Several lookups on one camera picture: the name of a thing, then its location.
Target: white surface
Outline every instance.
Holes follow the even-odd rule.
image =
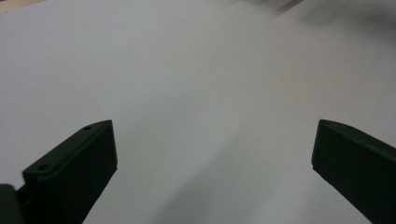
[[[319,119],[395,146],[394,1],[47,1],[0,14],[0,177],[113,119],[84,223],[369,223],[311,169]]]

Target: black plastic part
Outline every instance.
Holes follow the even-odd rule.
[[[0,185],[0,223],[23,224],[17,194],[15,189],[7,184]]]
[[[26,168],[22,172],[25,185],[16,192],[19,206],[12,205],[15,191],[9,188],[7,196],[13,198],[5,203],[22,214],[25,224],[80,224],[116,170],[112,122],[94,123]],[[0,207],[0,214],[9,209],[3,210]],[[0,218],[0,224],[14,222]]]
[[[373,223],[396,223],[396,148],[342,123],[321,120],[314,170]]]

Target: table surface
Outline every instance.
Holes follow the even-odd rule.
[[[84,223],[369,223],[310,159],[320,119],[396,145],[396,3],[285,4],[0,14],[0,182],[112,119],[119,170]]]

